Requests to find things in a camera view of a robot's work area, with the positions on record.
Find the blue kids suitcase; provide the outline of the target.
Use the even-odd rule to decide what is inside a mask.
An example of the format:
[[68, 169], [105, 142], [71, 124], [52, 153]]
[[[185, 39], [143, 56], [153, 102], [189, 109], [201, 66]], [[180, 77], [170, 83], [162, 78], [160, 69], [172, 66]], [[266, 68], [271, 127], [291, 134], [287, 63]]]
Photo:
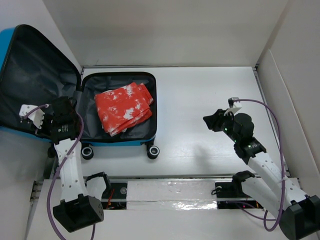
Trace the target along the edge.
[[154, 141], [157, 131], [157, 103], [150, 106], [152, 116], [146, 121], [110, 136], [99, 120], [94, 97], [129, 85], [144, 84], [152, 98], [157, 96], [156, 78], [148, 72], [100, 72], [81, 77], [75, 65], [40, 31], [21, 24], [0, 33], [0, 124], [29, 137], [49, 141], [48, 123], [37, 129], [21, 119], [22, 105], [40, 106], [60, 97], [76, 102], [76, 111], [84, 121], [82, 145], [146, 145], [150, 159], [160, 150]]

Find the red white patterned cloth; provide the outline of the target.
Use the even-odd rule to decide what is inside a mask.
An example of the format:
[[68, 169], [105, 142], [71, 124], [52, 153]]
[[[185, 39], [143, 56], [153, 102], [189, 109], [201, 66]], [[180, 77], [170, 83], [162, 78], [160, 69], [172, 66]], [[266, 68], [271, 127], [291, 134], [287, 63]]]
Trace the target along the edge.
[[135, 82], [98, 93], [94, 100], [102, 128], [112, 137], [148, 120], [155, 102], [145, 84]]

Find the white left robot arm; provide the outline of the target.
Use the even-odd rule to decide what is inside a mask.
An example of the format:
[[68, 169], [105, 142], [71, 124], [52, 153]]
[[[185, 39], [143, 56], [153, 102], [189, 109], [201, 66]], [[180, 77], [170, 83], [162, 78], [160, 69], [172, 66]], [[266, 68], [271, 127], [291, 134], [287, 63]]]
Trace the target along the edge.
[[104, 172], [84, 179], [81, 159], [84, 155], [81, 138], [84, 121], [76, 112], [76, 104], [67, 96], [51, 102], [50, 138], [58, 157], [54, 178], [60, 178], [61, 197], [57, 206], [51, 207], [47, 197], [50, 222], [58, 221], [69, 233], [94, 226], [104, 220], [101, 199], [111, 194], [111, 184]]

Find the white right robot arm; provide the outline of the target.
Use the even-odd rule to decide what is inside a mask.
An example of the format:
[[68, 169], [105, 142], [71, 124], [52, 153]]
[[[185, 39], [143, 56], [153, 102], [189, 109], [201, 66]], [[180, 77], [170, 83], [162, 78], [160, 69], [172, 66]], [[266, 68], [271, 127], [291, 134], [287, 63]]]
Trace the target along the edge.
[[320, 229], [320, 199], [310, 196], [282, 173], [266, 148], [254, 137], [254, 123], [246, 113], [218, 109], [203, 117], [209, 130], [225, 133], [236, 155], [251, 169], [232, 177], [231, 191], [247, 195], [275, 218], [289, 240], [300, 240]]

